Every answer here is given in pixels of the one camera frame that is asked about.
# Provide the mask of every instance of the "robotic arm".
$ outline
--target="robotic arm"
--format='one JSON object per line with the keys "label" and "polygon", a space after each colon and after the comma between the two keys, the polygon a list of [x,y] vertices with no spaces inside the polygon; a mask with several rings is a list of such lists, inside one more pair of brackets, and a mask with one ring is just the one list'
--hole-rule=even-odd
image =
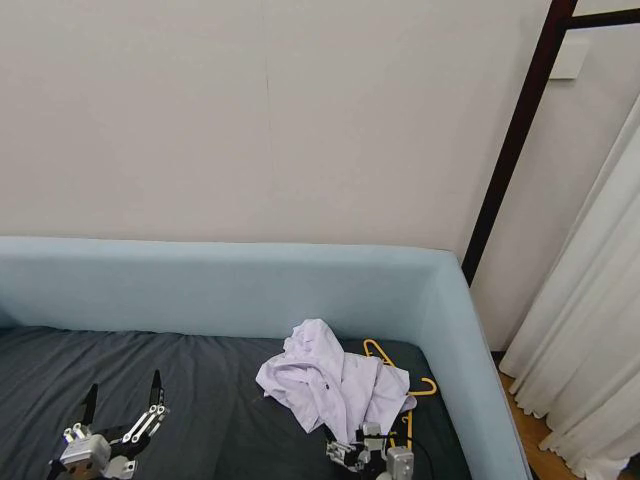
{"label": "robotic arm", "polygon": [[62,455],[50,462],[47,480],[55,480],[63,472],[74,480],[132,478],[138,466],[135,457],[149,445],[169,413],[158,370],[153,375],[149,407],[133,425],[92,432],[97,396],[98,385],[93,384],[75,412],[73,418],[78,421],[62,434],[67,445]]}
{"label": "robotic arm", "polygon": [[386,437],[380,424],[365,422],[356,431],[356,443],[327,442],[327,456],[347,470],[360,474],[362,480],[411,480],[413,452],[406,447],[385,451]]}

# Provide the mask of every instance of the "mattress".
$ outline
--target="mattress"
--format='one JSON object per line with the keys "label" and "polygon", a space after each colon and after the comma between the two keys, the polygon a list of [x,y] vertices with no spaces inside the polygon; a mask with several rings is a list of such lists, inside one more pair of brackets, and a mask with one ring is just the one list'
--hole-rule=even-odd
{"label": "mattress", "polygon": [[[0,332],[2,479],[46,478],[71,412],[94,382],[94,430],[137,419],[155,369],[171,413],[137,457],[136,480],[352,478],[325,457],[321,428],[306,434],[255,383],[260,365],[282,351],[282,340],[41,327]],[[363,353],[361,340],[341,343],[345,351]],[[412,389],[422,388],[420,377],[432,377],[417,347],[381,345],[409,370]],[[428,449],[435,478],[471,478],[440,395],[418,400],[413,430]],[[414,478],[429,478],[428,459],[419,449],[415,455]]]}

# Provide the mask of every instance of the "white shirt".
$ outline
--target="white shirt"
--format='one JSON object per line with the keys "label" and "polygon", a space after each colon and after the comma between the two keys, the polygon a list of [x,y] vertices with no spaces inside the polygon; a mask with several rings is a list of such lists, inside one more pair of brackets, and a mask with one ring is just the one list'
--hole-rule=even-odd
{"label": "white shirt", "polygon": [[295,327],[284,353],[260,367],[256,382],[265,397],[290,408],[307,433],[324,423],[344,443],[355,440],[362,422],[379,423],[387,434],[398,413],[416,406],[407,395],[407,371],[376,357],[344,353],[320,319]]}

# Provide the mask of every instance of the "white curtain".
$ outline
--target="white curtain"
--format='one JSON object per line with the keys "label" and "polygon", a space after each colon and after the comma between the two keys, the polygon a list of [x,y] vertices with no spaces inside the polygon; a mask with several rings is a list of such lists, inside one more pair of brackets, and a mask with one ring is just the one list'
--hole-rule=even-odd
{"label": "white curtain", "polygon": [[587,479],[640,452],[640,99],[500,370]]}

